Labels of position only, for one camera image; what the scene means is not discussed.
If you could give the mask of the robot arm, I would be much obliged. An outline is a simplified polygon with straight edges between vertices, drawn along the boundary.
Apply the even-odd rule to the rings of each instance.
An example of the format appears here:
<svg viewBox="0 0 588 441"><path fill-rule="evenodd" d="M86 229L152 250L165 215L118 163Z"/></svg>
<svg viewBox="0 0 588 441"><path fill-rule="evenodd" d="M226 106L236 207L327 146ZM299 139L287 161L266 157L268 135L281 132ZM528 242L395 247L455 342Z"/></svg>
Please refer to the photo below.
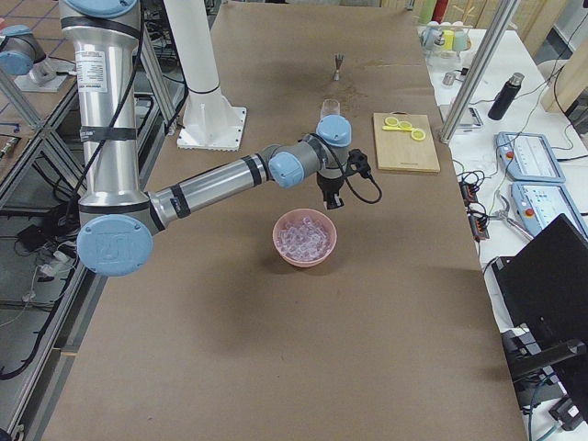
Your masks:
<svg viewBox="0 0 588 441"><path fill-rule="evenodd" d="M206 9L200 1L164 5L187 85L178 145L235 151L247 111L221 92ZM137 1L63 1L62 31L74 45L85 148L86 191L79 201L80 261L119 277L149 259L153 236L170 222L246 189L273 181L289 188L315 176L327 209L343 204L350 174L350 123L320 120L314 133L291 145L272 145L157 192L139 184L135 110L130 102L139 48L147 40Z"/></svg>
<svg viewBox="0 0 588 441"><path fill-rule="evenodd" d="M28 74L46 58L45 50L28 26L13 25L1 30L1 68L7 74Z"/></svg>

